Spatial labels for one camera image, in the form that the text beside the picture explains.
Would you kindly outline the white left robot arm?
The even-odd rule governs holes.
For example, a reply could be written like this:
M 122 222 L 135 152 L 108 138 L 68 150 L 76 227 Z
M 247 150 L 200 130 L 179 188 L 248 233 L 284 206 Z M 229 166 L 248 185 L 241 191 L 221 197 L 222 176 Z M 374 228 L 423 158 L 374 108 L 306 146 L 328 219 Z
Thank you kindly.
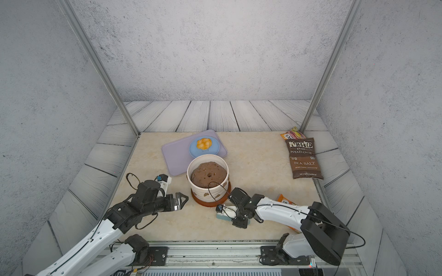
M 109 208 L 102 220 L 71 250 L 39 272 L 41 276 L 108 276 L 124 266 L 151 264 L 149 243 L 140 235 L 130 236 L 115 251 L 92 263 L 103 250 L 120 239 L 144 217 L 183 209 L 189 198 L 177 192 L 168 194 L 172 179 L 159 175 L 141 182 L 134 194 Z

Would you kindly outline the white ceramic pot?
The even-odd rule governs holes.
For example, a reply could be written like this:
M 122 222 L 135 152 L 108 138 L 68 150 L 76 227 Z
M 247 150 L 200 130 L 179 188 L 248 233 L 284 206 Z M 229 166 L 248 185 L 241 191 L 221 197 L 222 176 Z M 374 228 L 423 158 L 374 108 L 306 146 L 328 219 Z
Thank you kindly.
M 196 169 L 200 164 L 206 162 L 216 162 L 227 170 L 227 177 L 222 184 L 219 184 L 213 188 L 201 188 L 194 185 L 191 182 L 191 174 L 194 169 Z M 202 155 L 195 158 L 188 166 L 186 172 L 187 180 L 191 187 L 191 192 L 194 192 L 195 196 L 204 202 L 216 201 L 224 196 L 227 186 L 230 183 L 230 171 L 227 163 L 223 158 L 213 154 Z

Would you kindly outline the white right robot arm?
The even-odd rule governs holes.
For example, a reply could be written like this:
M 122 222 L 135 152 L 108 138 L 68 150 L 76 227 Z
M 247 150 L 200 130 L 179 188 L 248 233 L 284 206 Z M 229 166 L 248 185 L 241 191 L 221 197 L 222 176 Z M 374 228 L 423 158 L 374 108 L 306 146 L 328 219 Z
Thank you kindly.
M 230 206 L 216 206 L 217 217 L 229 219 L 245 229 L 251 219 L 273 221 L 298 231 L 285 233 L 275 247 L 261 252 L 260 263 L 267 266 L 295 265 L 299 258 L 316 255 L 324 262 L 341 264 L 351 231 L 324 204 L 298 206 L 272 200 L 261 194 L 248 194 L 236 187 L 228 196 Z

